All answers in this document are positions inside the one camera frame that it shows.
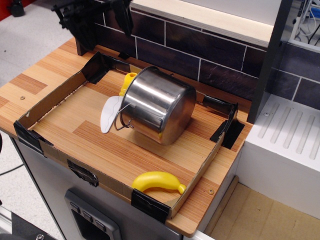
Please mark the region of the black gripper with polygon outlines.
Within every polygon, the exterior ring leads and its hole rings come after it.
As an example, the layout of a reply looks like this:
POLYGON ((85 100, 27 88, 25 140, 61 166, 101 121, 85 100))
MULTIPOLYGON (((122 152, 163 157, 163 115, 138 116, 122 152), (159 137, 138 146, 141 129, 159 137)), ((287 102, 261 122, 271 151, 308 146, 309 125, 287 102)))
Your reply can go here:
POLYGON ((119 27, 130 37, 134 26, 130 3, 130 0, 66 0, 55 4, 51 11, 60 18, 62 28, 69 30, 86 50, 93 50, 97 37, 92 16, 113 10, 119 27))

